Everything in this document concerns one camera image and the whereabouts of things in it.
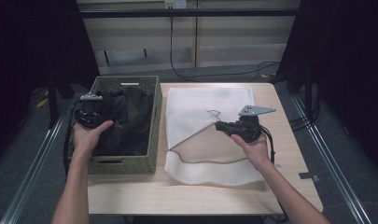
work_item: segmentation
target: gray basket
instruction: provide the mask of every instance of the gray basket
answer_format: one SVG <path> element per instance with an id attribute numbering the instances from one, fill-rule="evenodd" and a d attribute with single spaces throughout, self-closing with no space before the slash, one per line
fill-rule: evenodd
<path id="1" fill-rule="evenodd" d="M 93 156 L 89 162 L 90 175 L 154 174 L 156 172 L 162 92 L 159 77 L 97 77 L 91 93 L 98 91 L 120 91 L 123 87 L 138 88 L 145 93 L 154 93 L 150 137 L 145 156 Z M 71 144 L 68 157 L 73 155 Z"/>

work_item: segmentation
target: person's right hand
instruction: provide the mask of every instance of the person's right hand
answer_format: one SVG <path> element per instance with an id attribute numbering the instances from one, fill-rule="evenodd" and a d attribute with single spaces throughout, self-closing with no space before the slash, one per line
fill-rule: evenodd
<path id="1" fill-rule="evenodd" d="M 107 120 L 95 129 L 87 129 L 77 122 L 73 126 L 73 142 L 75 144 L 73 156 L 78 159 L 88 160 L 91 157 L 92 150 L 98 144 L 101 133 L 112 124 L 112 120 Z"/>
<path id="2" fill-rule="evenodd" d="M 258 140 L 253 143 L 247 143 L 237 134 L 231 135 L 232 140 L 240 146 L 246 154 L 249 161 L 260 171 L 265 165 L 271 163 L 268 157 L 267 136 L 262 133 Z"/>

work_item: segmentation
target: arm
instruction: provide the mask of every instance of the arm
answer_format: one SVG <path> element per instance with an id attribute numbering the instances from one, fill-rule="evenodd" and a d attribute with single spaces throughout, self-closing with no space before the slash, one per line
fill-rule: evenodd
<path id="1" fill-rule="evenodd" d="M 54 211 L 52 223 L 89 223 L 88 160 L 96 147 L 99 136 L 113 124 L 106 121 L 93 130 L 79 123 L 73 126 L 75 151 L 69 166 L 63 195 Z"/>
<path id="2" fill-rule="evenodd" d="M 246 143 L 236 134 L 233 134 L 231 138 L 244 150 L 250 162 L 263 175 L 292 223 L 329 223 L 311 203 L 290 185 L 269 160 L 267 137 L 264 133 L 251 144 Z"/>

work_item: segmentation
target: table surface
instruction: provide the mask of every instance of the table surface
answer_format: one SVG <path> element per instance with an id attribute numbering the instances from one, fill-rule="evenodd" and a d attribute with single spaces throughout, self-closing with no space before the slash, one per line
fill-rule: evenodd
<path id="1" fill-rule="evenodd" d="M 165 103 L 169 88 L 251 88 L 256 105 L 276 112 L 259 116 L 273 135 L 275 164 L 282 175 L 319 211 L 323 210 L 284 109 L 269 83 L 162 83 L 162 111 L 157 168 L 154 175 L 89 175 L 90 214 L 122 215 L 274 215 L 281 208 L 264 181 L 238 187 L 184 185 L 164 171 L 168 151 Z"/>

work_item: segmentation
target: metal rail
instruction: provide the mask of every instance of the metal rail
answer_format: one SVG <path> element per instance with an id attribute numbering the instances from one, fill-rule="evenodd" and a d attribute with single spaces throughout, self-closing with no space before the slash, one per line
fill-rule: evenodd
<path id="1" fill-rule="evenodd" d="M 305 108 L 302 100 L 298 97 L 294 98 L 294 103 L 301 115 L 302 118 L 306 118 Z M 346 180 L 343 171 L 340 169 L 340 166 L 334 159 L 331 154 L 328 145 L 323 139 L 317 127 L 310 122 L 308 119 L 303 119 L 307 125 L 308 132 L 313 137 L 317 149 L 319 149 L 320 154 L 322 155 L 323 160 L 329 168 L 331 175 L 334 178 L 334 181 L 337 184 L 337 187 L 340 189 L 343 198 L 346 201 L 349 209 L 354 215 L 357 223 L 360 224 L 371 224 L 370 218 L 367 215 L 367 212 L 363 206 L 363 203 L 360 201 L 358 196 L 355 194 L 351 185 Z"/>
<path id="2" fill-rule="evenodd" d="M 49 154 L 49 150 L 51 149 L 52 144 L 63 124 L 63 118 L 67 114 L 68 107 L 69 106 L 65 107 L 63 113 L 61 114 L 60 118 L 57 120 L 53 128 L 49 129 L 49 131 L 47 132 L 46 137 L 44 138 L 44 141 L 40 146 L 40 149 L 38 150 L 31 167 L 28 170 L 28 173 L 26 173 L 26 176 L 23 179 L 20 188 L 14 195 L 14 198 L 8 206 L 8 209 L 6 210 L 5 214 L 3 215 L 0 224 L 17 223 L 21 211 L 25 206 L 30 193 L 32 192 L 32 189 L 35 186 L 35 182 L 39 176 L 43 163 Z"/>
<path id="3" fill-rule="evenodd" d="M 115 10 L 97 9 L 81 10 L 79 12 L 38 11 L 32 16 L 60 16 L 97 18 L 154 18 L 154 17 L 284 17 L 284 16 L 316 16 L 324 13 L 321 10 L 300 10 L 297 8 L 234 8 L 234 9 L 137 9 Z"/>

